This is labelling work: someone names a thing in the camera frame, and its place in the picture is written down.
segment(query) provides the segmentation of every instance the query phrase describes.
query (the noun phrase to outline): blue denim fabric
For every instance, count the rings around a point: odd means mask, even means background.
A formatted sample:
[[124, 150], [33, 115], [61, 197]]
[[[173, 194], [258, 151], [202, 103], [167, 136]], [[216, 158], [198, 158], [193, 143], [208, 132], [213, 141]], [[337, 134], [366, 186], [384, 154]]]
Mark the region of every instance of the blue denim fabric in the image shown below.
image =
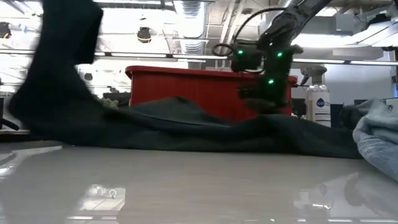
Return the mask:
[[359, 153], [398, 181], [398, 116], [379, 100], [367, 101], [358, 108], [366, 114], [353, 133]]

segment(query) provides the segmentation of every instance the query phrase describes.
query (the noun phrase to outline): bottle label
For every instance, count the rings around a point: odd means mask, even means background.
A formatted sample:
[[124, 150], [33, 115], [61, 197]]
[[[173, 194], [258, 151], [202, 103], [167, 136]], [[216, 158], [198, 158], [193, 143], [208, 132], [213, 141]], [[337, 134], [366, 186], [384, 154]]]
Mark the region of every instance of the bottle label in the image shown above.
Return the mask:
[[327, 92], [313, 94], [312, 100], [312, 120], [324, 126], [331, 126], [330, 122], [330, 97]]

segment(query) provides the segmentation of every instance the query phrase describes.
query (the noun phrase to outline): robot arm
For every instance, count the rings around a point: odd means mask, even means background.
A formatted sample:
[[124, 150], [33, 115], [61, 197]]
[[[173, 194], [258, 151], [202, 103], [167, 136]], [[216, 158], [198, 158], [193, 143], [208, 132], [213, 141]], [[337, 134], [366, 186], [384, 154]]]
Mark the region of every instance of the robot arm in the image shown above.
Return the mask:
[[301, 0], [297, 4], [291, 3], [260, 36], [257, 48], [267, 50], [270, 44], [274, 47], [290, 46], [291, 41], [301, 33], [307, 22], [330, 2], [331, 0]]
[[272, 21], [270, 28], [258, 41], [234, 40], [231, 47], [231, 69], [234, 72], [245, 72], [262, 67], [257, 74], [264, 72], [257, 76], [255, 85], [238, 89], [243, 100], [262, 100], [275, 108], [286, 106], [285, 93], [293, 54], [302, 53], [300, 47], [291, 46], [291, 43], [307, 22], [330, 2], [331, 0], [302, 0], [297, 4], [292, 3]]

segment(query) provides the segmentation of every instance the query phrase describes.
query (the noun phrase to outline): red bin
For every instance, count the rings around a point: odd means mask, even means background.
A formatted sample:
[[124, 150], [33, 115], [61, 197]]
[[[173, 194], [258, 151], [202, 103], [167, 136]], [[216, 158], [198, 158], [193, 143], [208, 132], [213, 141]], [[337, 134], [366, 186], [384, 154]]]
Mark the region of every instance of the red bin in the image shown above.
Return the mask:
[[[228, 121], [242, 121], [257, 114], [247, 109], [239, 99], [237, 87], [254, 81], [250, 74], [233, 72], [130, 66], [126, 75], [131, 79], [131, 105], [171, 96], [194, 101], [208, 114]], [[291, 100], [291, 85], [297, 77], [289, 77], [286, 97]], [[289, 106], [283, 113], [291, 115]]]

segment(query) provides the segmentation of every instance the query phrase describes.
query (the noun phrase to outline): spray bottle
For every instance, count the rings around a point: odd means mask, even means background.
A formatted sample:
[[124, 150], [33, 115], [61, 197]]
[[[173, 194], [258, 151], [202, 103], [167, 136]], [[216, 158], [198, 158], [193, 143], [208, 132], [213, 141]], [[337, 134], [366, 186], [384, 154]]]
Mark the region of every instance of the spray bottle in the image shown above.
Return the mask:
[[302, 69], [301, 73], [312, 78], [312, 85], [307, 89], [305, 97], [307, 120], [330, 127], [330, 92], [322, 83], [322, 76], [326, 71], [325, 67], [316, 65]]

